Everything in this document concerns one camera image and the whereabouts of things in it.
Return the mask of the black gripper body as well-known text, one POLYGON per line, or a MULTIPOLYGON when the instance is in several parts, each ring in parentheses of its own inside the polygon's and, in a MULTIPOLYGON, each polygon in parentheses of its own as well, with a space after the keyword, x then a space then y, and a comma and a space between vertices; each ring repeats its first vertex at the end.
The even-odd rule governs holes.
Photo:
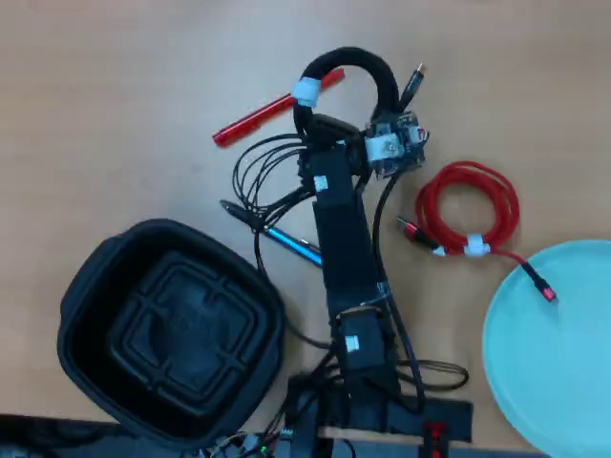
POLYGON ((369 172, 364 138, 355 126, 326 114, 314 114, 307 122, 307 137, 309 143, 320 151, 343 146, 353 176, 369 172))

